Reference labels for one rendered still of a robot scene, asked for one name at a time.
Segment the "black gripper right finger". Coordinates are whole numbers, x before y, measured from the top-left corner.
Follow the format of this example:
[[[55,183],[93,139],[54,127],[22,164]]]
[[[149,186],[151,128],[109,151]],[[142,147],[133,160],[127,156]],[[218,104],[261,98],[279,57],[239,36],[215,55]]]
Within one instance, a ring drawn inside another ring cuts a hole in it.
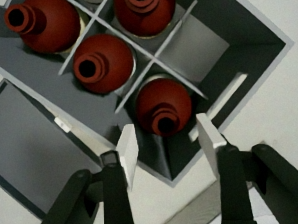
[[[298,170],[270,145],[239,151],[205,113],[196,114],[196,119],[199,143],[216,181],[220,180],[221,224],[258,224],[247,182],[252,182],[279,224],[298,224]]]

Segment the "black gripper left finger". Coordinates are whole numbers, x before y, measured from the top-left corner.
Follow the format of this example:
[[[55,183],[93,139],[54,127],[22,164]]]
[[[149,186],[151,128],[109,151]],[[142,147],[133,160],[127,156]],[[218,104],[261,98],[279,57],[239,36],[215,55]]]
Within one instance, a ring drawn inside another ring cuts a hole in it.
[[[41,224],[94,224],[100,202],[104,224],[135,224],[128,192],[132,192],[137,156],[134,125],[128,124],[116,149],[100,154],[102,171],[73,173]]]

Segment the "dark grey crate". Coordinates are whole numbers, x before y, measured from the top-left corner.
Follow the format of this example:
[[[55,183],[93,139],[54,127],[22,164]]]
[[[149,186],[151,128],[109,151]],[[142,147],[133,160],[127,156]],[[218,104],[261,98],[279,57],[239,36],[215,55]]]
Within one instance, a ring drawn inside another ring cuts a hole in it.
[[[139,150],[136,166],[171,188],[204,155],[198,136],[192,138],[197,131],[196,114],[209,117],[246,75],[211,120],[222,134],[295,44],[248,0],[176,0],[168,28],[152,39],[125,31],[115,17],[113,0],[103,0],[101,5],[68,0],[92,19],[70,54],[45,54],[26,46],[5,24],[6,9],[24,1],[6,0],[0,5],[0,75],[111,150],[116,149],[124,126],[134,124]],[[94,34],[121,37],[137,54],[134,74],[111,93],[88,90],[73,70],[76,48]],[[142,83],[156,73],[176,77],[192,102],[189,122],[169,137],[146,131],[135,114]]]

